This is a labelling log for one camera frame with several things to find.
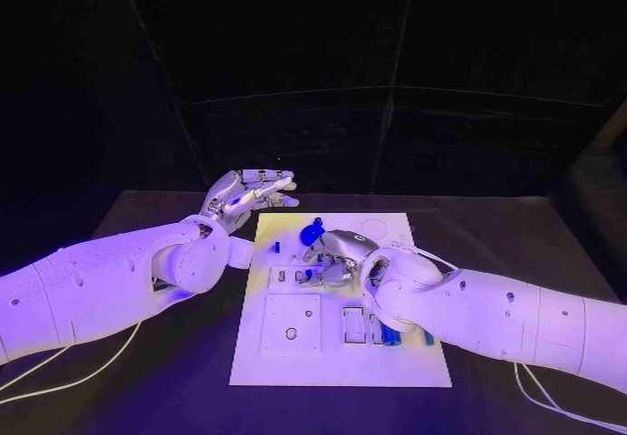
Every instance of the dark table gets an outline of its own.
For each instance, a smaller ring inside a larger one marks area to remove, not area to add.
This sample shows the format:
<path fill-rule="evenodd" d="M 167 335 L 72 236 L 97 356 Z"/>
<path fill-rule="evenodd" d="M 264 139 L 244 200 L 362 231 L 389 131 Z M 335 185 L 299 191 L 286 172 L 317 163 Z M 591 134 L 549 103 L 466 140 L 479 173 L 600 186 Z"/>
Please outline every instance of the dark table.
<path fill-rule="evenodd" d="M 299 198 L 303 212 L 407 212 L 415 245 L 460 267 L 617 300 L 545 198 Z M 127 191 L 94 236 L 170 223 L 198 211 L 202 199 L 202 193 Z M 253 240 L 257 222 L 254 215 L 237 236 Z M 0 406 L 0 433 L 610 433 L 523 398 L 509 362 L 447 344 L 451 389 L 231 387 L 245 280 L 247 271 L 228 268 L 209 293 L 149 319 L 88 382 Z M 129 334 L 72 348 L 2 397 L 82 378 Z M 29 355 L 7 364 L 0 384 L 42 359 Z M 627 424 L 624 395 L 565 373 L 535 372 L 564 408 Z"/>

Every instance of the blue object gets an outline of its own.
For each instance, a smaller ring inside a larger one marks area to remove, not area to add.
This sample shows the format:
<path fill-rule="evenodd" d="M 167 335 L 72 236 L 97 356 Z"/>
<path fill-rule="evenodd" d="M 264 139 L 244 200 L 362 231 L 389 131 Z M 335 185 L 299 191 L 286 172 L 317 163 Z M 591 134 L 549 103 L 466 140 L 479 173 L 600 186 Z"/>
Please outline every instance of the blue object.
<path fill-rule="evenodd" d="M 314 244 L 316 239 L 323 235 L 323 233 L 323 219 L 317 217 L 313 220 L 313 224 L 300 231 L 300 242 L 303 242 L 303 245 L 310 247 Z"/>
<path fill-rule="evenodd" d="M 385 326 L 382 322 L 384 346 L 398 346 L 401 344 L 401 332 Z"/>
<path fill-rule="evenodd" d="M 425 342 L 427 346 L 433 346 L 436 344 L 434 336 L 425 331 Z"/>

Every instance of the robotic arm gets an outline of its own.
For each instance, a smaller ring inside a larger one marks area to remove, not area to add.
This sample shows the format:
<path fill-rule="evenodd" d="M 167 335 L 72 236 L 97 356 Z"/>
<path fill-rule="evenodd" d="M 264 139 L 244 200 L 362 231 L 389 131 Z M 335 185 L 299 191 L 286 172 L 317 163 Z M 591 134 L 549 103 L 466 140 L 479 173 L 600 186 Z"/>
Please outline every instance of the robotic arm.
<path fill-rule="evenodd" d="M 400 332 L 420 324 L 449 344 L 513 363 L 570 372 L 627 393 L 627 306 L 557 292 L 500 275 L 443 274 L 413 246 L 379 248 L 351 231 L 327 231 L 304 259 L 330 257 L 303 286 L 348 284 Z"/>
<path fill-rule="evenodd" d="M 289 171 L 231 171 L 198 215 L 59 249 L 0 277 L 0 364 L 114 334 L 206 292 L 227 265 L 248 268 L 251 242 L 229 237 L 265 207 L 299 201 Z"/>

